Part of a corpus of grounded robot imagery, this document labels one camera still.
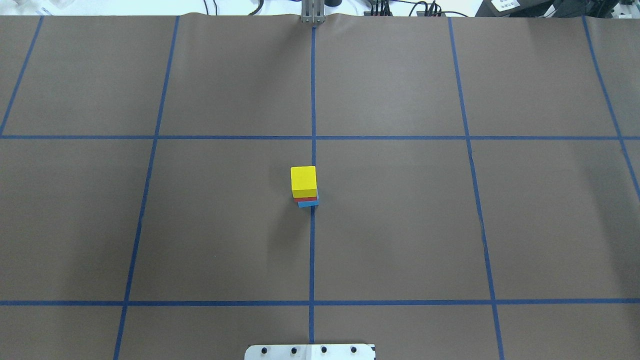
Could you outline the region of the red block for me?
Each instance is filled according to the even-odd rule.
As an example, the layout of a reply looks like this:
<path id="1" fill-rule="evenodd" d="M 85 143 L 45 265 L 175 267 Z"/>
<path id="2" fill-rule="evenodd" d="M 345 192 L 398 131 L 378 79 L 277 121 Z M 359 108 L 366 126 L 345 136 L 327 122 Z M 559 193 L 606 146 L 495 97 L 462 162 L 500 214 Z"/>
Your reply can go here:
<path id="1" fill-rule="evenodd" d="M 295 197 L 294 198 L 294 202 L 296 203 L 301 203 L 301 202 L 317 202 L 318 201 L 318 197 L 317 196 L 311 196 L 311 197 Z"/>

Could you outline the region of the aluminium frame post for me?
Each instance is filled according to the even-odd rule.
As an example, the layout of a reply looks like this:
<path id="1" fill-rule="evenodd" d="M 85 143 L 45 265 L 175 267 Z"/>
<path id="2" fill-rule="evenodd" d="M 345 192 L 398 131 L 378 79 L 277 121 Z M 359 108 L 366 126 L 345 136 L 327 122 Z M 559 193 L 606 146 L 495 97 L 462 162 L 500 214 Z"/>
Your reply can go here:
<path id="1" fill-rule="evenodd" d="M 301 22 L 309 25 L 320 25 L 326 21 L 324 0 L 300 0 Z"/>

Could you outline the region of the yellow block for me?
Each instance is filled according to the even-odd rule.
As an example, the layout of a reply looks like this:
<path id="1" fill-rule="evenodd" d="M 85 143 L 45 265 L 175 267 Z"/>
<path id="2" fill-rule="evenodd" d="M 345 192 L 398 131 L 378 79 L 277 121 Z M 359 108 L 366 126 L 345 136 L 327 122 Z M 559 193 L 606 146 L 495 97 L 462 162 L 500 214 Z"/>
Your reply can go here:
<path id="1" fill-rule="evenodd" d="M 313 165 L 290 168 L 290 188 L 294 199 L 317 198 L 317 170 Z"/>

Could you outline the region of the blue block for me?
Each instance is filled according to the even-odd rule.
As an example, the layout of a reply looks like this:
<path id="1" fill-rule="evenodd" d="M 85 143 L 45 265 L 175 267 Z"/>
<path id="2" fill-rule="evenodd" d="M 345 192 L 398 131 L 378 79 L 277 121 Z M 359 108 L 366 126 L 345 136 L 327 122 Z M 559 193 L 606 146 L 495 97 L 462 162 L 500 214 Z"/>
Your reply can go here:
<path id="1" fill-rule="evenodd" d="M 300 201 L 300 202 L 297 202 L 297 206 L 298 208 L 317 207 L 319 203 L 320 201 L 318 199 L 309 200 L 309 201 Z"/>

